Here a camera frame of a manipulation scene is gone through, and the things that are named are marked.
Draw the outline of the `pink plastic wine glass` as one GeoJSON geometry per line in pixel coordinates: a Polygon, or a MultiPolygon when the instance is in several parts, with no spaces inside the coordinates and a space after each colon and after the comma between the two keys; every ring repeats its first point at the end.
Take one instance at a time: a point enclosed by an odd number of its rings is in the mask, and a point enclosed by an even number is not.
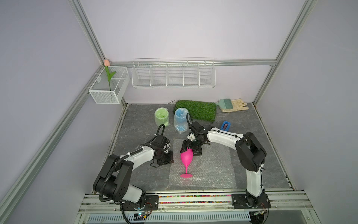
{"type": "Polygon", "coordinates": [[[182,152],[180,154],[180,157],[181,157],[181,161],[182,161],[183,165],[185,166],[185,173],[181,174],[180,177],[182,177],[182,178],[191,178],[191,177],[193,177],[192,174],[188,173],[188,167],[191,164],[191,162],[193,160],[193,157],[194,157],[192,149],[187,148],[185,152],[182,152]]]}

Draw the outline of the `bubble wrap sheet stack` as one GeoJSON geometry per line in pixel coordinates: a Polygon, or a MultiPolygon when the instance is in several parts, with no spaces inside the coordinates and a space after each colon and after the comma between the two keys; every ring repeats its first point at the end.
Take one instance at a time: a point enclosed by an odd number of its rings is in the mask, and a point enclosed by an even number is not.
{"type": "Polygon", "coordinates": [[[231,163],[230,148],[218,143],[204,145],[203,154],[193,157],[188,166],[191,178],[182,178],[185,165],[180,158],[183,140],[173,143],[174,163],[170,166],[169,190],[235,189],[235,171],[231,163]]]}

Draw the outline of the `blue tape dispenser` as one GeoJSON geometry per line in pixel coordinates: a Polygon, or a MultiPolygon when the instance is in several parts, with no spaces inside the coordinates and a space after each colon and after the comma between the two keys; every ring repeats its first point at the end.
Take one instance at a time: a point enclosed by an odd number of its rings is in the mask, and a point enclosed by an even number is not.
{"type": "Polygon", "coordinates": [[[224,121],[220,130],[228,132],[230,129],[231,123],[228,121],[224,121]]]}

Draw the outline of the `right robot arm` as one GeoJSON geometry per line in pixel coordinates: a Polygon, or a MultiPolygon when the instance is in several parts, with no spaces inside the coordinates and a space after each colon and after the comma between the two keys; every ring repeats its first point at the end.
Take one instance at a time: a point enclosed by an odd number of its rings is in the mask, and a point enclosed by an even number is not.
{"type": "Polygon", "coordinates": [[[270,209],[271,204],[263,186],[263,170],[266,150],[251,132],[245,134],[231,133],[213,126],[203,127],[194,122],[191,115],[186,115],[190,129],[187,139],[183,141],[181,155],[191,152],[192,156],[202,155],[204,144],[219,143],[234,149],[241,165],[246,170],[247,187],[245,194],[233,194],[235,209],[270,209]]]}

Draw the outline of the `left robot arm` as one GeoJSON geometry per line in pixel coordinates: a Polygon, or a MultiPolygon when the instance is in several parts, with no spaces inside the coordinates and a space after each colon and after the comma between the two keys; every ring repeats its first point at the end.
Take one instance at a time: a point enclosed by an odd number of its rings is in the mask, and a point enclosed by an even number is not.
{"type": "Polygon", "coordinates": [[[171,143],[164,136],[164,130],[165,125],[160,125],[154,137],[133,152],[107,157],[93,184],[93,190],[99,193],[101,202],[131,202],[140,208],[144,207],[145,190],[130,184],[131,175],[133,170],[148,161],[152,161],[151,166],[154,168],[174,163],[171,143]]]}

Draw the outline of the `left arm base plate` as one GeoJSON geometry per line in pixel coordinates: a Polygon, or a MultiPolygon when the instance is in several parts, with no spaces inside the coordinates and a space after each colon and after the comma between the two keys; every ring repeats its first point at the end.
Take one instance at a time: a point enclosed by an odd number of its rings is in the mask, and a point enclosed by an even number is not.
{"type": "Polygon", "coordinates": [[[138,203],[127,201],[122,204],[124,211],[157,211],[159,206],[158,195],[146,195],[138,203]]]}

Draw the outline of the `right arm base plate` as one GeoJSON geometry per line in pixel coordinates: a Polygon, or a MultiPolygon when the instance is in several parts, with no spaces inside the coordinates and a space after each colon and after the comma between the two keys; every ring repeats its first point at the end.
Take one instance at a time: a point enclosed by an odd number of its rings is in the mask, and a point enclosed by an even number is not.
{"type": "Polygon", "coordinates": [[[250,194],[232,194],[233,207],[235,209],[270,209],[271,204],[268,195],[264,192],[254,197],[250,194]]]}

